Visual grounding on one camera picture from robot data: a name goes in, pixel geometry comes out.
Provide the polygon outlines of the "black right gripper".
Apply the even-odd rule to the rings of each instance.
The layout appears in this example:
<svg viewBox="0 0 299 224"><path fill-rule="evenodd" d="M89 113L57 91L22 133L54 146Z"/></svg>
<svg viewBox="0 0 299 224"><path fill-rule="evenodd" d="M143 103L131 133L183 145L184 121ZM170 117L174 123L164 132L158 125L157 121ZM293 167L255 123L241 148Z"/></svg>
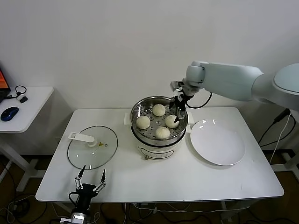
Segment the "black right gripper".
<svg viewBox="0 0 299 224"><path fill-rule="evenodd" d="M176 96L171 98L170 101L170 110L176 111L175 123L184 119L186 116L185 105L187 102L192 99L194 95L186 95L183 91L176 91Z"/></svg>

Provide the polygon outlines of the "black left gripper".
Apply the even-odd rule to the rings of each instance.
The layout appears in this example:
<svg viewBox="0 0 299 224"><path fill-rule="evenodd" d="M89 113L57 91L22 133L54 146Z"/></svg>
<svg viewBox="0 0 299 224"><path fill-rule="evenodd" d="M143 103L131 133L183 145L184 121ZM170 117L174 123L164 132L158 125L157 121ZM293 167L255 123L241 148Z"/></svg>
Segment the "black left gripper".
<svg viewBox="0 0 299 224"><path fill-rule="evenodd" d="M101 192L106 186L106 170L103 170L99 185L91 185L82 183L81 179L85 170L85 165L80 170L78 176L75 177L74 181L76 184L76 193L78 198L76 200L77 211L88 211L91 200L97 196L97 193Z"/></svg>

